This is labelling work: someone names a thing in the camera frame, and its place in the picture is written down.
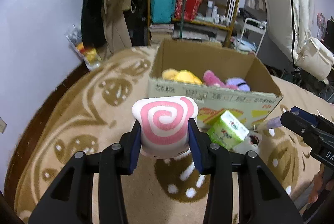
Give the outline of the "person's right hand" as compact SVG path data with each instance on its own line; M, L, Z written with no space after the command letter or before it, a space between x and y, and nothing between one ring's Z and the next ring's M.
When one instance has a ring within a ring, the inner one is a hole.
M320 190L322 188L324 188L327 191L331 191L333 188L333 185L334 185L333 180L328 181L326 185L323 186L324 185L324 182L323 182L324 171L325 171L325 166L321 164L319 173L317 173L314 176L314 180L313 180L314 186L309 195L308 202L307 202L308 204L316 202L316 200L319 197Z

